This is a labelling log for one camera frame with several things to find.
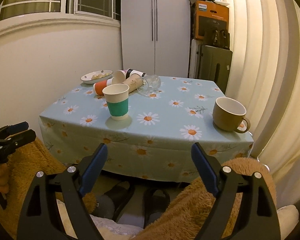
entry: light blue tablecloth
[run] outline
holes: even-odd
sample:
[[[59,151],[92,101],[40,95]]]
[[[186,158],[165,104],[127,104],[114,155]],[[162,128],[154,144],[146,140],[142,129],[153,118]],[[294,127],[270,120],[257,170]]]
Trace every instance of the light blue tablecloth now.
[[[191,182],[198,176],[190,148],[200,142],[221,163],[248,156],[253,139],[218,129],[215,99],[224,96],[212,81],[161,77],[158,91],[129,95],[129,118],[114,121],[103,96],[81,84],[40,115],[44,143],[63,163],[78,163],[99,143],[108,146],[104,170],[161,181]]]

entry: green band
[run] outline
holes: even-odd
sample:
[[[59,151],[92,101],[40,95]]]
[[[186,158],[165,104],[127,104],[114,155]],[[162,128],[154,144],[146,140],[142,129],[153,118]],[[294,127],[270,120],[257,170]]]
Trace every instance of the green band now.
[[[123,116],[128,112],[128,98],[119,103],[107,102],[107,105],[112,116]]]

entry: cardboard box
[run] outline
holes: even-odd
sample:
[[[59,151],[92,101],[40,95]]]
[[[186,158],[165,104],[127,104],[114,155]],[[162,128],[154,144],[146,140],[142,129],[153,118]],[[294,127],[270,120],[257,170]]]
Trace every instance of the cardboard box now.
[[[194,13],[194,37],[204,40],[208,29],[229,29],[229,8],[209,1],[196,1]]]

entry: finger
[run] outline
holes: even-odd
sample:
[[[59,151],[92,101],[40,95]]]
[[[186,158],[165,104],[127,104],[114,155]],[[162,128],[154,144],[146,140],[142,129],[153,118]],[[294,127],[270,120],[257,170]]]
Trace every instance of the finger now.
[[[8,183],[9,177],[5,176],[5,177],[0,177],[0,186],[4,186]]]
[[[0,186],[0,192],[3,194],[7,194],[9,192],[9,185],[6,184],[4,186]]]
[[[0,165],[0,177],[8,174],[8,165],[6,163]]]

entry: wardrobe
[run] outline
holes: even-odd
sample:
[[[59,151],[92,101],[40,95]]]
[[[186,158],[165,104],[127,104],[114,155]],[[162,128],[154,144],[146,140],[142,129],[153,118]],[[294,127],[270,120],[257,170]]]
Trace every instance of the wardrobe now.
[[[188,77],[189,0],[121,0],[124,69]]]

